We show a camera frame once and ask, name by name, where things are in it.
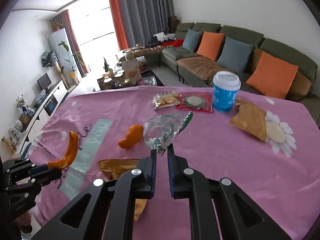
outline white wall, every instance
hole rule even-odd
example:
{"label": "white wall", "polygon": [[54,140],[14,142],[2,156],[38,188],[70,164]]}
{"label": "white wall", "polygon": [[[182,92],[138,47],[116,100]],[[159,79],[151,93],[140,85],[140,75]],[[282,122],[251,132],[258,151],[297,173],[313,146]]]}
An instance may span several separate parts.
{"label": "white wall", "polygon": [[[181,22],[221,23],[283,42],[320,68],[320,27],[302,0],[173,0]],[[314,92],[320,96],[320,72]]]}
{"label": "white wall", "polygon": [[[50,50],[48,36],[52,33],[48,21],[31,20],[23,13],[12,12],[0,30],[0,137],[9,139],[7,130],[19,118],[16,98],[25,95],[31,104],[40,88],[37,80],[46,72],[52,83],[60,80],[55,69],[43,68],[41,54]],[[0,143],[2,161],[11,154]]]}

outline bright window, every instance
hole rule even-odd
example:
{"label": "bright window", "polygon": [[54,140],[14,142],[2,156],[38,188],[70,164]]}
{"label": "bright window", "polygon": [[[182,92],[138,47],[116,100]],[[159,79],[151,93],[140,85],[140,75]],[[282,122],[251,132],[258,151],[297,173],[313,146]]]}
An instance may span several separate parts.
{"label": "bright window", "polygon": [[106,58],[115,65],[119,51],[109,0],[91,0],[69,11],[73,31],[84,62],[92,71],[103,72]]}

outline flower center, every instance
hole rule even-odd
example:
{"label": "flower center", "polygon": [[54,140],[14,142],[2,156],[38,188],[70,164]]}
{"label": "flower center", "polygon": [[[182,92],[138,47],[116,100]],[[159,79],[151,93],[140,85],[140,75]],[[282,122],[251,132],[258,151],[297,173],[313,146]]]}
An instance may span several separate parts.
{"label": "flower center", "polygon": [[267,135],[277,143],[285,141],[285,133],[276,122],[266,122]]}

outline sofa backrest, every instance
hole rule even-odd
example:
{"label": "sofa backrest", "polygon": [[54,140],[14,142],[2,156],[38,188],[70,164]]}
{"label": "sofa backrest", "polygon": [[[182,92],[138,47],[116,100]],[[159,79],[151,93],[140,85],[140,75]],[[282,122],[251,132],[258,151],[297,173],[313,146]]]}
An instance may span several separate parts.
{"label": "sofa backrest", "polygon": [[262,33],[229,25],[224,25],[221,28],[220,33],[223,33],[225,36],[234,40],[252,44],[255,49],[259,47],[263,39]]}
{"label": "sofa backrest", "polygon": [[192,29],[194,23],[179,23],[176,30],[176,38],[184,40],[187,35],[188,29]]}
{"label": "sofa backrest", "polygon": [[274,57],[283,59],[299,67],[299,71],[304,74],[311,83],[316,79],[317,64],[305,54],[289,47],[288,45],[272,39],[265,39],[260,45],[260,49]]}
{"label": "sofa backrest", "polygon": [[217,33],[220,30],[220,27],[221,24],[217,23],[195,23],[192,29],[194,31]]}

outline orange pillow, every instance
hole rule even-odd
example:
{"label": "orange pillow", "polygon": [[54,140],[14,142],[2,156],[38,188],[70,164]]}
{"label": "orange pillow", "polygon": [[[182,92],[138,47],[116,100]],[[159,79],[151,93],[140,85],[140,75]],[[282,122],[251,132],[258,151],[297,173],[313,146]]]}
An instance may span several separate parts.
{"label": "orange pillow", "polygon": [[246,83],[265,96],[285,99],[298,66],[262,52],[257,69]]}
{"label": "orange pillow", "polygon": [[197,54],[216,61],[219,56],[223,37],[223,33],[204,32]]}

